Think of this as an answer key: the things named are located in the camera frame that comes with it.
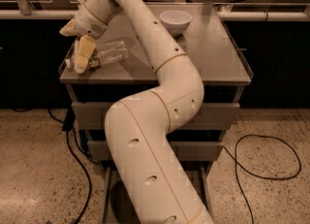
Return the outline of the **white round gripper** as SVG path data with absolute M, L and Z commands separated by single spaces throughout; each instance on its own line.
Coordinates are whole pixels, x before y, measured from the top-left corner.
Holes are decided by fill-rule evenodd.
M 86 0 L 79 5 L 75 18 L 59 30 L 65 37 L 82 36 L 75 43 L 74 69 L 78 74 L 86 70 L 96 48 L 95 40 L 102 37 L 109 22 L 120 12 L 121 7 L 114 0 Z

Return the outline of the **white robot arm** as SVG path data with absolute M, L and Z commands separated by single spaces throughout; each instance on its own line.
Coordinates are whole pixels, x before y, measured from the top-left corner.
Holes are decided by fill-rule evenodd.
M 74 68 L 85 71 L 96 41 L 123 12 L 159 82 L 114 103 L 105 117 L 108 148 L 140 224 L 214 224 L 167 141 L 199 111 L 200 73 L 142 0 L 86 0 L 61 29 L 77 36 Z

